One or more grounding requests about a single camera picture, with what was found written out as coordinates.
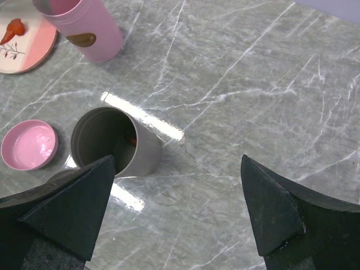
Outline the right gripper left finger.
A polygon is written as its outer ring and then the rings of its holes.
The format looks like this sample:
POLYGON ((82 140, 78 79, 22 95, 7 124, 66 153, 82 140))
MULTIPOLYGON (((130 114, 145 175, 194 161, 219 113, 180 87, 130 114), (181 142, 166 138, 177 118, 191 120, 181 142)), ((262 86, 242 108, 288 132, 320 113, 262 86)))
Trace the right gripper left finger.
POLYGON ((114 177, 115 160, 109 155, 1 198, 1 269, 84 269, 114 177))

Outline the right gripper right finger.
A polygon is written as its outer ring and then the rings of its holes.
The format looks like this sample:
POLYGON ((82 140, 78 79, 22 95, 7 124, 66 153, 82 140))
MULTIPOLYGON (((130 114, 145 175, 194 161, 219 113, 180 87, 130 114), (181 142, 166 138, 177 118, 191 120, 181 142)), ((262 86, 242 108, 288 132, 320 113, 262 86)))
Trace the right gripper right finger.
POLYGON ((241 181, 267 269, 359 269, 359 205, 311 190, 246 155, 241 181))

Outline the grey container lid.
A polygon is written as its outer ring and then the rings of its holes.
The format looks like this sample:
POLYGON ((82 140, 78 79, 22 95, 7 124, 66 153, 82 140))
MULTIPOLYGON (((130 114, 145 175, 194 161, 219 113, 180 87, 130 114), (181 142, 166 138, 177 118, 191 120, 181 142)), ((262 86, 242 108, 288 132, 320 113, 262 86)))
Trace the grey container lid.
POLYGON ((46 184, 53 185, 53 186, 64 185, 65 183, 68 183, 70 180, 72 180, 73 174, 75 172, 76 172, 75 169, 62 170, 62 171, 54 174, 53 176, 51 176, 47 180, 46 184))

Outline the pink container lid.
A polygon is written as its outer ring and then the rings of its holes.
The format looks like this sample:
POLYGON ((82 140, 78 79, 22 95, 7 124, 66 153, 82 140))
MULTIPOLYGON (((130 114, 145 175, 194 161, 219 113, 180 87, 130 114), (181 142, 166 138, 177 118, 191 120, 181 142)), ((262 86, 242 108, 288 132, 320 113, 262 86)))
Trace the pink container lid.
POLYGON ((31 171, 47 165, 58 146, 55 130, 45 121, 31 119, 8 131, 1 144, 1 157, 14 170, 31 171))

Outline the grey cylindrical container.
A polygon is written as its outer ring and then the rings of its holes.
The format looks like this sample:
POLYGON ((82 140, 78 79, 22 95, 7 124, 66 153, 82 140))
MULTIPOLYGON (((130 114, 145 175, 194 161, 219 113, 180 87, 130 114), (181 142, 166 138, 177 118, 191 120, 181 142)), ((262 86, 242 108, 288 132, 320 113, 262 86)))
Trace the grey cylindrical container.
POLYGON ((134 117, 114 107, 98 107, 83 115, 71 135, 71 155, 79 167, 111 155, 116 177, 144 177, 160 162, 159 137, 134 117))

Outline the orange carrot piece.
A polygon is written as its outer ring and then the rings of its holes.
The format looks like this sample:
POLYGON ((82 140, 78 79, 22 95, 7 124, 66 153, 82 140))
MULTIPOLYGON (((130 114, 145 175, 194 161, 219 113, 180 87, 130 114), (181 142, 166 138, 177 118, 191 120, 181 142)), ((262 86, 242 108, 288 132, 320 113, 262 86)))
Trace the orange carrot piece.
POLYGON ((6 32, 1 40, 1 45, 9 42, 14 36, 22 36, 26 32, 25 25, 20 18, 16 18, 10 21, 6 28, 6 32))

